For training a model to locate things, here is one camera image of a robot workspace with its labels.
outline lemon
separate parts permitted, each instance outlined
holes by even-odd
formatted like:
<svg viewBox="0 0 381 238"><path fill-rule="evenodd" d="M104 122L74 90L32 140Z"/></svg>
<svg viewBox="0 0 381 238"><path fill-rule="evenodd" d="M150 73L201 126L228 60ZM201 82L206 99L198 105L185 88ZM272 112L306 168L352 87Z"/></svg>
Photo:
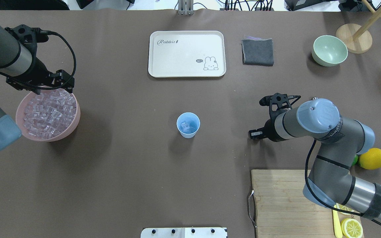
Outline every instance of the lemon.
<svg viewBox="0 0 381 238"><path fill-rule="evenodd" d="M381 168L381 149L371 148L358 158L358 164L364 169Z"/></svg>
<svg viewBox="0 0 381 238"><path fill-rule="evenodd" d="M353 210L351 208L345 207L344 205L340 205L337 203L336 203L336 208L341 209L341 210L345 210L345 211L356 212L355 210ZM349 213L343 213L343 212L340 212L340 213L342 213L343 215L350 215Z"/></svg>
<svg viewBox="0 0 381 238"><path fill-rule="evenodd" d="M354 218L346 218L342 220L342 233L348 238L361 238L362 226L361 223Z"/></svg>

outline lemon slice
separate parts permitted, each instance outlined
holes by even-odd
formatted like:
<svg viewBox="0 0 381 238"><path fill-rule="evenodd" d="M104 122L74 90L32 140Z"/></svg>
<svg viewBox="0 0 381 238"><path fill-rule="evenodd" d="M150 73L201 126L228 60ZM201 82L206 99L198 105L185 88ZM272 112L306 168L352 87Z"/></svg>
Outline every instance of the lemon slice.
<svg viewBox="0 0 381 238"><path fill-rule="evenodd" d="M356 212L355 210L353 210L351 208L345 207L344 205L340 205L337 203L336 203L336 208L341 209L341 210L345 210L345 211L349 211L349 212ZM340 213L342 213L343 215L350 215L349 213L344 213L344 212L340 212Z"/></svg>
<svg viewBox="0 0 381 238"><path fill-rule="evenodd" d="M342 220L342 232L348 238L361 238L362 226L361 223L354 218L346 218Z"/></svg>

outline light green bowl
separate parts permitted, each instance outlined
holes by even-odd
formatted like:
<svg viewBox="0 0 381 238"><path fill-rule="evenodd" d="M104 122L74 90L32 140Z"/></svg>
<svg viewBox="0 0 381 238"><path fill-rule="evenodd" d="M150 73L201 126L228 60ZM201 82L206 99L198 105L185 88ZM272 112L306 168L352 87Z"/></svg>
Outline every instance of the light green bowl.
<svg viewBox="0 0 381 238"><path fill-rule="evenodd" d="M348 48L339 38L326 35L314 41L311 54L319 65L335 66L348 57Z"/></svg>

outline metal bracket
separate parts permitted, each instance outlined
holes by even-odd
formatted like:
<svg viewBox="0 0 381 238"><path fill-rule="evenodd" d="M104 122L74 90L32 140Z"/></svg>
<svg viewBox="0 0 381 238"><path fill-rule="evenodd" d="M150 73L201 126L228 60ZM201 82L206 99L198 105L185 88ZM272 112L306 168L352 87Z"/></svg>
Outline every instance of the metal bracket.
<svg viewBox="0 0 381 238"><path fill-rule="evenodd" d="M193 0L178 0L178 4L179 15L193 15Z"/></svg>
<svg viewBox="0 0 381 238"><path fill-rule="evenodd" d="M227 227L145 228L141 238L227 238Z"/></svg>

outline wooden stand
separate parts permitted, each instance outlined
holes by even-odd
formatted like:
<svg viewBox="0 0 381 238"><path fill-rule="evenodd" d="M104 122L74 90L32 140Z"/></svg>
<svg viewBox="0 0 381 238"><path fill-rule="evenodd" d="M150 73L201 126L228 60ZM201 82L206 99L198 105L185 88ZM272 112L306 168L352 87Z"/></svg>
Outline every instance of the wooden stand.
<svg viewBox="0 0 381 238"><path fill-rule="evenodd" d="M377 19L381 18L381 7L375 11L366 0L362 0L362 2L373 13L367 22L363 26L352 23L345 24L336 31L336 37L345 43L349 52L355 54L364 53L371 48L373 40L367 29L375 23Z"/></svg>

